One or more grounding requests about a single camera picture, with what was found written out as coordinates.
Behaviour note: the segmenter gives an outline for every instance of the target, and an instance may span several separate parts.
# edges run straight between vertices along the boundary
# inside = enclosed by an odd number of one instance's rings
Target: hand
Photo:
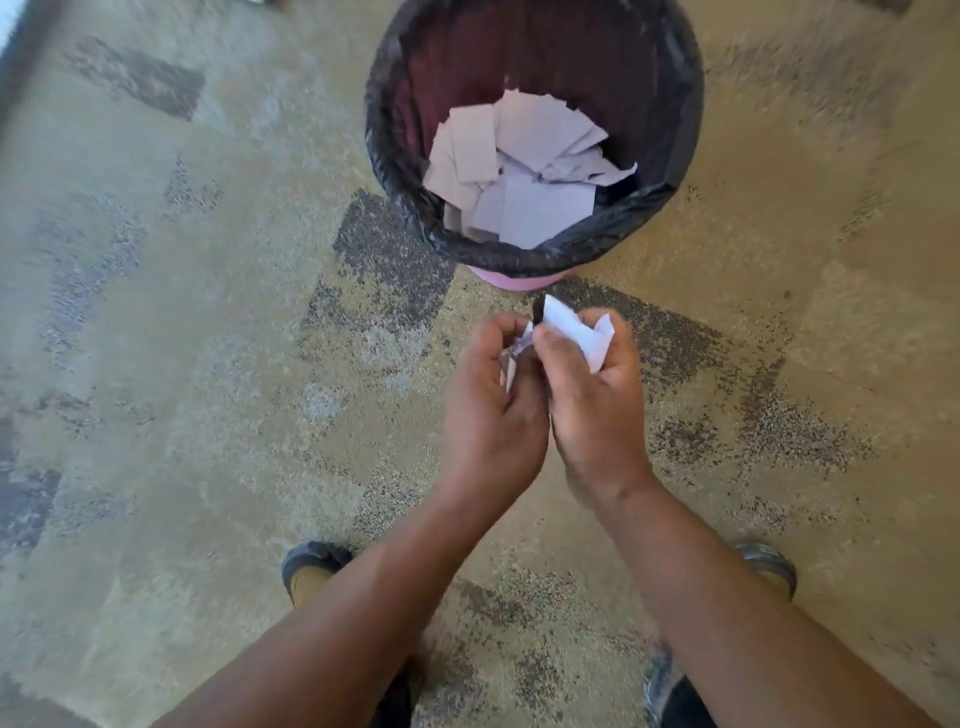
[[[580,348],[541,324],[534,346],[552,393],[554,437],[575,495],[594,511],[617,503],[652,477],[643,427],[643,382],[630,325],[616,311],[589,308],[588,326],[610,314],[614,336],[603,368],[590,373]]]
[[[499,518],[540,473],[549,441],[546,384],[535,357],[517,363],[508,395],[500,354],[528,319],[500,313],[479,324],[446,392],[440,488]]]

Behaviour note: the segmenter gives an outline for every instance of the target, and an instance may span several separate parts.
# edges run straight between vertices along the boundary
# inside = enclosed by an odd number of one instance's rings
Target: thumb
[[[554,397],[582,396],[593,383],[580,347],[549,324],[540,324],[534,329],[534,349]]]

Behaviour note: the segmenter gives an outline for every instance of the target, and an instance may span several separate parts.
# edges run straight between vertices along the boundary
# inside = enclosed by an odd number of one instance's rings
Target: right hand
[[[616,311],[588,308],[590,327],[610,314],[614,336],[603,368],[590,373],[580,348],[546,324],[534,347],[550,383],[554,437],[575,495],[594,511],[616,505],[652,478],[643,425],[643,382],[630,325]]]

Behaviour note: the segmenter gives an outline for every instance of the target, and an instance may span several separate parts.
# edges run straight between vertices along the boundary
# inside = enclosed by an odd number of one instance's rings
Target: forearm
[[[721,728],[935,725],[646,477],[598,515]]]
[[[365,726],[498,516],[431,493],[158,726]]]

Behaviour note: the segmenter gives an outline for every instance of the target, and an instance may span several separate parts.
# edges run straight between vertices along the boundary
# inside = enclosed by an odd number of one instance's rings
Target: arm
[[[582,316],[594,324],[607,311]],[[612,537],[645,605],[721,728],[936,725],[766,584],[654,477],[629,328],[592,376],[579,349],[538,327],[554,433],[571,485]]]
[[[313,599],[200,686],[157,728],[366,726],[457,569],[533,482],[546,455],[535,362],[513,394],[498,357],[526,320],[494,316],[461,352],[447,392],[438,484]]]

